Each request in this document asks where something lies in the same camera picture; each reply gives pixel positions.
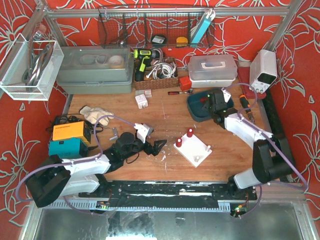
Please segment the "grey metal bracket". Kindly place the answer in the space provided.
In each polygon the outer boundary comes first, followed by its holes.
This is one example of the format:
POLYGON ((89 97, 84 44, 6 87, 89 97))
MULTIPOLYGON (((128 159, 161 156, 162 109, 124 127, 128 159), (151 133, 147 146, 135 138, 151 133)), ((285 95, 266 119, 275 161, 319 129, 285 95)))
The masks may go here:
POLYGON ((112 128, 113 136, 109 139, 110 141, 116 141, 119 138, 118 130, 116 127, 112 128))

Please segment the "red large spring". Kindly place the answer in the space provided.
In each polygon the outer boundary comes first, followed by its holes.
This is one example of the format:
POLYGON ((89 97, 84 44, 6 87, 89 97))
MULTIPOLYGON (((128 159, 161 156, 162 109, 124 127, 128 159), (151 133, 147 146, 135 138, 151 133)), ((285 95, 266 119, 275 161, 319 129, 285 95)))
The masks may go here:
POLYGON ((192 129, 192 128, 189 128, 189 129, 188 129, 188 132, 187 132, 187 137, 188 137, 188 138, 191 138, 191 137, 193 136, 193 134, 194 134, 193 129, 192 129))

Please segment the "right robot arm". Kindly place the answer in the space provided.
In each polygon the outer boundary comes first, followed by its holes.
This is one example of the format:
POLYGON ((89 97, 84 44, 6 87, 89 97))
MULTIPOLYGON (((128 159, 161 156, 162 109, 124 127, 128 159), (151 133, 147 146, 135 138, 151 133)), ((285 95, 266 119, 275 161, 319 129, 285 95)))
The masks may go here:
POLYGON ((244 189, 266 184, 293 172, 295 161, 284 135, 274 135, 257 127, 238 110, 228 106, 231 95, 226 89, 214 88, 206 95, 207 111, 213 121, 252 149, 252 167, 228 178, 230 195, 236 196, 244 189))

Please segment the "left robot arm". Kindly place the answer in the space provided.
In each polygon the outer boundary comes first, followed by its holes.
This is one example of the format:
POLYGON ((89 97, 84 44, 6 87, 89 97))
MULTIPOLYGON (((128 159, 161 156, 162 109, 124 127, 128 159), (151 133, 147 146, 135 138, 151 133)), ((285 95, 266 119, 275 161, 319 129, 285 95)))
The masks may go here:
POLYGON ((141 141, 136 135, 124 132, 102 154, 78 159, 62 159, 57 154, 48 157, 35 173, 27 177, 25 185, 39 208, 61 197, 80 193, 103 196, 111 190, 105 174, 118 170, 132 156, 140 152, 157 156, 167 140, 153 144, 141 141))

